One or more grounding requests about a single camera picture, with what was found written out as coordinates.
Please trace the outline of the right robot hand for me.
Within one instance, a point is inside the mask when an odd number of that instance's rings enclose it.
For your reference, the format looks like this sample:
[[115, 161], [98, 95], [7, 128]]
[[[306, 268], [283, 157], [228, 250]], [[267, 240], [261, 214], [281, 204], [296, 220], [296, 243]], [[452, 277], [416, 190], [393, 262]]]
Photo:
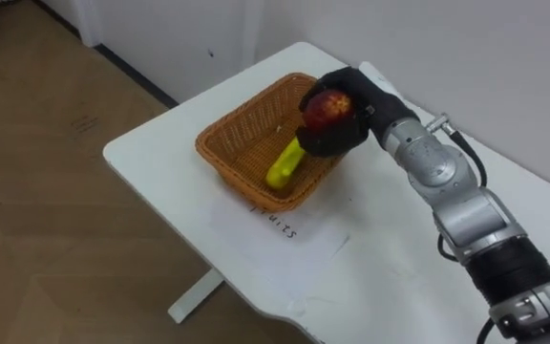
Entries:
[[418, 119], [397, 96], [379, 88], [359, 69], [346, 66], [329, 72], [313, 84], [298, 108], [305, 112], [309, 103], [326, 91], [338, 91], [350, 99], [351, 113], [312, 129], [307, 123], [298, 127], [300, 146], [313, 157], [328, 158], [347, 153], [373, 133], [379, 144], [394, 123]]

